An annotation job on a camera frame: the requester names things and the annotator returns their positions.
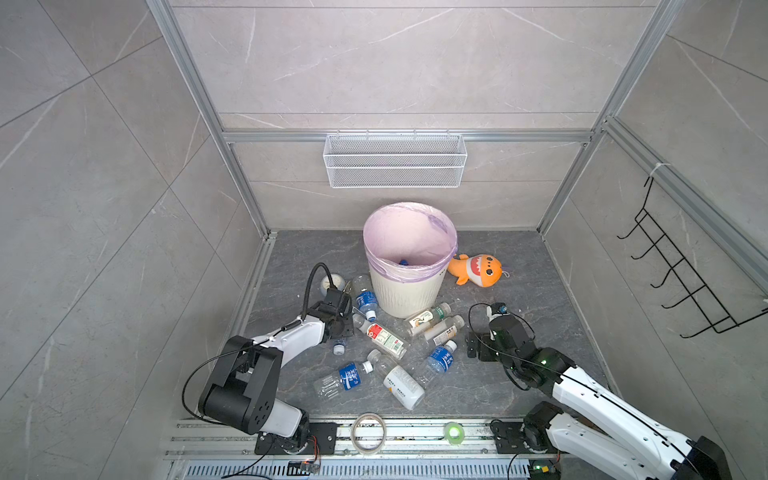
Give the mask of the small blue label bottle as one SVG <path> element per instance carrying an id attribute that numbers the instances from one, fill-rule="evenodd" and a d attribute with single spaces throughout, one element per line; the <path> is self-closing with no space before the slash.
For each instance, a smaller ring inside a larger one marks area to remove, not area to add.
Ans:
<path id="1" fill-rule="evenodd" d="M 415 379 L 425 389 L 434 386 L 449 371 L 454 363 L 457 344 L 448 340 L 437 346 L 416 368 Z"/>

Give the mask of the blue label bottle front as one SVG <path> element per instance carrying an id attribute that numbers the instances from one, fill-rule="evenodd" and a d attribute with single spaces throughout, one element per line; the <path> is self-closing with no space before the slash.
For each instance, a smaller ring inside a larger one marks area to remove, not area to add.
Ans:
<path id="1" fill-rule="evenodd" d="M 316 380 L 313 386 L 319 397 L 326 400 L 335 399 L 360 386 L 363 378 L 372 371 L 373 366 L 368 360 L 362 363 L 352 362 Z"/>

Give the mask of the white label large bottle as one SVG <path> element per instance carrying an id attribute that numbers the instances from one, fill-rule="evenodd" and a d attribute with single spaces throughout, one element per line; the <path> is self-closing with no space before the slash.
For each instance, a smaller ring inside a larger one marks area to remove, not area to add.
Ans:
<path id="1" fill-rule="evenodd" d="M 409 411 L 425 396 L 424 388 L 389 355 L 374 349 L 367 355 L 378 381 Z"/>

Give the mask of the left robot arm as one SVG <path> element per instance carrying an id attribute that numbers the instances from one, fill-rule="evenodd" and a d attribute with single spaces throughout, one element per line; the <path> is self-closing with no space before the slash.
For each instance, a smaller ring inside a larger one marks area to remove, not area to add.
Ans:
<path id="1" fill-rule="evenodd" d="M 309 417 L 277 399 L 281 369 L 309 349 L 351 336 L 352 310 L 351 296 L 337 286 L 328 266 L 315 264 L 296 319 L 261 336 L 229 338 L 220 354 L 193 371 L 212 368 L 194 408 L 186 399 L 190 382 L 184 383 L 184 410 L 209 424 L 273 435 L 291 449 L 303 447 L 310 437 Z"/>

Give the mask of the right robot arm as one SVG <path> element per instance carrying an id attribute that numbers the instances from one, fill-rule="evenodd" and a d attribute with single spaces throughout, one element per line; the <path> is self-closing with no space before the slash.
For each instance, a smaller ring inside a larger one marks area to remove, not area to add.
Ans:
<path id="1" fill-rule="evenodd" d="M 532 327 L 503 303 L 484 307 L 486 332 L 472 335 L 519 389 L 547 400 L 524 418 L 520 438 L 534 453 L 574 455 L 615 479 L 729 479 L 723 449 L 645 415 L 560 351 L 535 343 Z"/>

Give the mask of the cream ribbed trash bin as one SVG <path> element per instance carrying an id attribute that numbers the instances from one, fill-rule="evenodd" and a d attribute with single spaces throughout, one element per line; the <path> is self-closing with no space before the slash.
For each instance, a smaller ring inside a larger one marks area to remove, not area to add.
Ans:
<path id="1" fill-rule="evenodd" d="M 437 298 L 447 269 L 412 283 L 391 280 L 369 268 L 373 290 L 379 307 L 388 315 L 405 319 L 438 304 Z"/>

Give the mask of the pink bin liner bag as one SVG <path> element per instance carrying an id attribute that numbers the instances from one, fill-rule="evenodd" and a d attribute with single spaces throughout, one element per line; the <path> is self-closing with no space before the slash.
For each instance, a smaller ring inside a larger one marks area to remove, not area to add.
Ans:
<path id="1" fill-rule="evenodd" d="M 425 280 L 458 252 L 458 233 L 441 210 L 418 202 L 397 202 L 375 210 L 363 226 L 369 268 L 403 283 Z M 399 265 L 405 259 L 409 266 Z"/>

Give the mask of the light blue alarm clock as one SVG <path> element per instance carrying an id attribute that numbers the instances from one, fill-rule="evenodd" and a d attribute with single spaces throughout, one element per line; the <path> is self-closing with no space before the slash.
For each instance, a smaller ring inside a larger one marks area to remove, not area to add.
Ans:
<path id="1" fill-rule="evenodd" d="M 331 279 L 328 279 L 328 277 L 324 275 L 319 283 L 319 290 L 323 297 L 326 296 L 331 285 L 334 285 L 337 290 L 344 291 L 346 287 L 346 280 L 337 273 L 332 273 Z"/>

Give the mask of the red green label bottle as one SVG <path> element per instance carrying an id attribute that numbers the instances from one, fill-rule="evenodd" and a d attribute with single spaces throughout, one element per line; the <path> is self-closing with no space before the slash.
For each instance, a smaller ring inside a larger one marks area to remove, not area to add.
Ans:
<path id="1" fill-rule="evenodd" d="M 354 327 L 369 338 L 378 349 L 396 360 L 403 359 L 408 349 L 408 344 L 404 340 L 380 324 L 372 323 L 360 314 L 355 313 L 352 320 Z"/>

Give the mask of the clear bottle yellow label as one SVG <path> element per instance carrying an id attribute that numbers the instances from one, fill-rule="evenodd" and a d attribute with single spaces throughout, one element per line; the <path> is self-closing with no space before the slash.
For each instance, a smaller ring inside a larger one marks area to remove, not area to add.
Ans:
<path id="1" fill-rule="evenodd" d="M 446 318 L 424 332 L 424 339 L 433 346 L 444 345 L 451 340 L 465 326 L 465 320 L 461 315 Z"/>

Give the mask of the orange shark plush toy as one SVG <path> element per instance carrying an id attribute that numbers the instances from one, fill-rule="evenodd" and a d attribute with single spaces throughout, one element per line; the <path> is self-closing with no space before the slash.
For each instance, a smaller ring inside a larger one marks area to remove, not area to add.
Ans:
<path id="1" fill-rule="evenodd" d="M 509 273 L 503 270 L 501 262 L 487 254 L 460 254 L 450 260 L 447 271 L 456 278 L 457 285 L 471 282 L 482 288 L 489 288 L 503 276 L 509 276 Z"/>

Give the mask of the crane label green cap bottle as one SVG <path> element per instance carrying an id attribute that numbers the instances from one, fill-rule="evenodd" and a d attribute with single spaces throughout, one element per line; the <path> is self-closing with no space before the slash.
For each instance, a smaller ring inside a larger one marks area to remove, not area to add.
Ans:
<path id="1" fill-rule="evenodd" d="M 417 313 L 406 320 L 406 327 L 411 337 L 426 331 L 451 314 L 451 306 L 448 303 L 440 303 L 431 309 Z"/>

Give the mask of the green tape roll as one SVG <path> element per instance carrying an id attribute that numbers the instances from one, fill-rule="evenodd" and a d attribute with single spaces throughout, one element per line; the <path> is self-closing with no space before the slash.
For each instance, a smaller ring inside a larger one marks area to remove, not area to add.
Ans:
<path id="1" fill-rule="evenodd" d="M 448 422 L 443 428 L 444 439 L 452 446 L 461 445 L 465 439 L 465 430 L 458 422 Z"/>

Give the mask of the clear tape roll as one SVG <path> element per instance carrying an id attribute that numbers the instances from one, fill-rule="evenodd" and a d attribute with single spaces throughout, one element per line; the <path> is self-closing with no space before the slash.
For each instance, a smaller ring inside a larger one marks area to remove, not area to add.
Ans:
<path id="1" fill-rule="evenodd" d="M 375 413 L 364 413 L 357 417 L 350 428 L 350 441 L 362 455 L 379 453 L 386 444 L 387 424 Z"/>

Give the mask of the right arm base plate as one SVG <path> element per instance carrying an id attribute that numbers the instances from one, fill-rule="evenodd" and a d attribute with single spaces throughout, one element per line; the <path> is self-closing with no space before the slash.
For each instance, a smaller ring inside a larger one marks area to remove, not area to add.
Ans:
<path id="1" fill-rule="evenodd" d="M 488 424 L 498 454 L 555 454 L 546 431 L 523 420 L 493 419 Z"/>

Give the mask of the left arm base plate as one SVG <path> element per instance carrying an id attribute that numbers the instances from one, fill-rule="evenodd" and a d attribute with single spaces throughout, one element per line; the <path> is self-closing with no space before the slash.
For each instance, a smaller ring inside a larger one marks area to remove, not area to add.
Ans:
<path id="1" fill-rule="evenodd" d="M 331 455 L 335 451 L 337 430 L 334 422 L 309 422 L 300 424 L 297 432 L 289 437 L 261 432 L 257 438 L 256 455 Z"/>

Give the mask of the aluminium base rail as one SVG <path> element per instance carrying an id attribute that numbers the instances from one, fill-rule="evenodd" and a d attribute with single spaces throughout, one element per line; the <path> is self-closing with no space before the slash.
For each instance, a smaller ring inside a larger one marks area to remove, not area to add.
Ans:
<path id="1" fill-rule="evenodd" d="M 350 441 L 355 417 L 317 422 L 339 425 L 331 455 L 256 455 L 258 435 L 192 420 L 176 422 L 161 444 L 167 479 L 600 479 L 582 460 L 555 454 L 498 454 L 490 418 L 384 417 L 387 439 L 374 455 Z M 463 425 L 465 439 L 452 446 L 444 425 Z"/>

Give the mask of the black wall hook rack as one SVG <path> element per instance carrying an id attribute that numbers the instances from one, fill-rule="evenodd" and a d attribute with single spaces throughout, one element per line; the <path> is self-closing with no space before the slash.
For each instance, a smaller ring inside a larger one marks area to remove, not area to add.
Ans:
<path id="1" fill-rule="evenodd" d="M 703 327 L 694 330 L 692 333 L 681 333 L 680 337 L 682 339 L 693 339 L 708 332 L 721 335 L 757 319 L 766 318 L 767 307 L 763 307 L 758 313 L 744 320 L 737 320 L 728 310 L 708 282 L 699 273 L 694 263 L 649 211 L 648 203 L 653 186 L 654 179 L 648 176 L 643 184 L 645 190 L 643 201 L 640 209 L 633 217 L 632 226 L 625 234 L 618 235 L 617 239 L 624 241 L 638 233 L 646 240 L 647 247 L 642 253 L 632 254 L 630 258 L 634 261 L 639 261 L 649 254 L 653 254 L 661 260 L 664 267 L 664 276 L 660 280 L 649 284 L 652 289 L 661 289 L 670 279 L 674 279 L 682 288 L 683 293 L 676 300 L 672 303 L 661 305 L 664 311 L 671 311 L 686 303 L 692 303 L 696 311 L 703 318 Z"/>

